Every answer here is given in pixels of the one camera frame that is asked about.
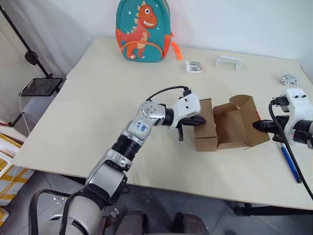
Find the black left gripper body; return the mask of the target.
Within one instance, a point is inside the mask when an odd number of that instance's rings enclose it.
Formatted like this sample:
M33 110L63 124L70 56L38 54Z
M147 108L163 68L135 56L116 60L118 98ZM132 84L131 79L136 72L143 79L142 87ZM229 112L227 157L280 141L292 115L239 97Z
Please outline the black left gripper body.
M183 126L195 126L194 119L192 117L183 118L178 122L178 137L179 141L183 141Z

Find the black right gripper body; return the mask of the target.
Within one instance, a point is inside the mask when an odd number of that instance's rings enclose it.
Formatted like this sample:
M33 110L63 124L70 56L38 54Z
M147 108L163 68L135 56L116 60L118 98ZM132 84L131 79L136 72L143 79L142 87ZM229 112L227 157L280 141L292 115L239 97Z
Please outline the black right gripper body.
M279 122L282 129L285 129L285 126L289 120L289 116L276 116L277 121ZM278 129L276 123L272 120L269 122L270 133L274 134L273 140L283 140L282 135Z

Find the brown cardboard box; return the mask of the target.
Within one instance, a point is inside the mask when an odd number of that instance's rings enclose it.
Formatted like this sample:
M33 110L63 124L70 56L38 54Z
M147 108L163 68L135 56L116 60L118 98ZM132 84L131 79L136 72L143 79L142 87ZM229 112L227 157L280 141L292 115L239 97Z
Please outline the brown cardboard box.
M197 151L254 147L269 141L266 132L253 127L253 123L261 119L252 96L235 95L228 103L215 107L210 98L201 100L200 104L200 116L206 123L194 126Z

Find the blue pen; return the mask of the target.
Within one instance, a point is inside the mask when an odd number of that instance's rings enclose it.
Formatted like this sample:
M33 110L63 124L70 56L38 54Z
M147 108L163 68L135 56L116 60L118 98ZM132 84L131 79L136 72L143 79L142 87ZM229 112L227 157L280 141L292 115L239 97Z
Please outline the blue pen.
M286 149L286 147L282 143L280 143L280 148L281 148L281 151L282 151L282 153L283 153L283 155L285 157L285 160L287 161L287 164L288 164L288 166L289 166L289 168L291 170L291 173L292 173L294 179L296 180L296 182L298 184L301 184L302 180L300 179L300 176L299 176L299 174L298 174L298 172L297 172L297 170L295 168L295 165L294 165L294 163L293 163L293 161L292 161L292 159L291 159L291 157L289 155L288 150Z

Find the small white green-printed box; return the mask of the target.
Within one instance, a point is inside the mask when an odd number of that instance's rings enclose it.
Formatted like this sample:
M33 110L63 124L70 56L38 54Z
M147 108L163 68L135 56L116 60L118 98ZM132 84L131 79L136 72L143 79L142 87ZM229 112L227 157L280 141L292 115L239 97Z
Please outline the small white green-printed box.
M198 61L185 61L186 73L200 74L202 72L201 63Z

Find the white flat box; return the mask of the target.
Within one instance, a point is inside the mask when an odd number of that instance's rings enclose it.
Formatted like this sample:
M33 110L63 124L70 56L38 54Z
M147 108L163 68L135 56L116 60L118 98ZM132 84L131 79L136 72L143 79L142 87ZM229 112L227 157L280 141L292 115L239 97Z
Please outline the white flat box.
M23 145L26 141L26 136L17 131L14 127L9 126L8 123L0 119L0 134L3 134L15 142Z

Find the yellow taped cardboard box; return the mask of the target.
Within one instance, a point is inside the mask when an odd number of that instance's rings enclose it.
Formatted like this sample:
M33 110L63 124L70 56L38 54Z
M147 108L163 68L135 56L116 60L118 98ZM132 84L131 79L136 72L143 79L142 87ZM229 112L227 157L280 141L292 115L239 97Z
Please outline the yellow taped cardboard box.
M12 158L0 152L0 206L7 206L33 174L34 170L12 164Z

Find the cluster of small metal parts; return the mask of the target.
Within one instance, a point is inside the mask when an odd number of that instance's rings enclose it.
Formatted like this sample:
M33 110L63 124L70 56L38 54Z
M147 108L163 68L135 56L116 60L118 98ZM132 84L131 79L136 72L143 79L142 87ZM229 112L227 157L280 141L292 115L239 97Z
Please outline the cluster of small metal parts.
M289 86L289 85L298 85L300 84L300 80L293 76L292 74L285 74L280 78L280 82L285 85L285 86Z

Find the teal dinosaur backpack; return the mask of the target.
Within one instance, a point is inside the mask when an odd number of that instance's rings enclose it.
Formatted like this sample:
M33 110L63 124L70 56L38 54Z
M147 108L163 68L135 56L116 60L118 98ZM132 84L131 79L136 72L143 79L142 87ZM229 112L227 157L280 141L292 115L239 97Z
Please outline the teal dinosaur backpack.
M171 16L167 0L120 0L115 21L115 36L124 58L155 63L172 47L177 60L183 59L172 41Z

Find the dark brown rounded shape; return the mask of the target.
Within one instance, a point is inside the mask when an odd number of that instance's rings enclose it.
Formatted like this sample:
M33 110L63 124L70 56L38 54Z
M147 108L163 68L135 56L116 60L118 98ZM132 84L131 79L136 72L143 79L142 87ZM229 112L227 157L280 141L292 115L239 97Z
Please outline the dark brown rounded shape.
M147 232L147 215L139 210L129 212L122 220L125 235L144 235Z
M171 232L194 235L210 235L204 222L190 213L176 213Z

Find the black mesh tray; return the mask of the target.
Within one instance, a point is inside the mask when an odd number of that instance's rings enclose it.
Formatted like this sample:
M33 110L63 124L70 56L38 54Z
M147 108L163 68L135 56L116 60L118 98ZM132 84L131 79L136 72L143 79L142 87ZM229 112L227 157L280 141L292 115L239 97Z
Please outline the black mesh tray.
M62 78L34 78L20 92L21 96L51 96L63 82Z

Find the black tripod stand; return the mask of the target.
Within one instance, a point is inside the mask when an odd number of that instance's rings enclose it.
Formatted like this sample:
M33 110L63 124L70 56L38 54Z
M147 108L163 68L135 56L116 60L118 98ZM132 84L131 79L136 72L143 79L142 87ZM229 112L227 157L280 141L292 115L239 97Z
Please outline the black tripod stand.
M25 41L25 39L23 38L23 36L20 34L20 32L18 31L18 29L16 28L16 26L14 25L14 23L12 22L12 20L10 19L10 17L8 16L8 14L6 13L5 9L3 8L3 6L0 4L0 12L2 13L2 15L5 17L5 19L7 20L7 22L9 23L9 25L11 26L11 28L14 30L15 34L17 35L17 37L19 38L19 40L22 42L22 44L24 45L24 47L26 48L26 53L24 55L25 60L33 65L33 66L38 66L39 69L42 71L42 73L45 75L44 78L55 78L53 77L53 73L48 73L46 71L46 69L44 68L44 66L41 64L38 55L35 51L33 51L30 46L27 44L27 42ZM58 89L53 93L53 94L57 94L60 91L60 88L58 87ZM21 104L21 95L19 93L19 107L20 107L20 113L19 115L16 117L16 119L13 122L8 122L9 126L14 127L17 122L23 118L24 119L24 112L22 111L22 108L20 106Z

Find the white plastic bracket stand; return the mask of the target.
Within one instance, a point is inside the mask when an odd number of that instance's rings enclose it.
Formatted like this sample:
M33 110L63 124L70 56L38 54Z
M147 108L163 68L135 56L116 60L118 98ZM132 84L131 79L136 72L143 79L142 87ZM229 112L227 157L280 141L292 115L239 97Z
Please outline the white plastic bracket stand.
M239 58L235 58L235 57L229 57L229 56L218 56L216 61L215 61L215 66L217 67L219 65L219 63L229 63L229 64L233 64L235 66L235 70L238 70L243 61L242 59Z

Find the black table frame bar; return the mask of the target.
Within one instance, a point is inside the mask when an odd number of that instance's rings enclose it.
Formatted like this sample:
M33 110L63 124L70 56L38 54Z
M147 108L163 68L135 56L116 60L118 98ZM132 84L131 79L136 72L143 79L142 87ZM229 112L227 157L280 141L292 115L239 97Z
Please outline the black table frame bar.
M281 216L281 215L313 215L313 210L283 208L275 206L253 207L250 203L234 207L238 216Z

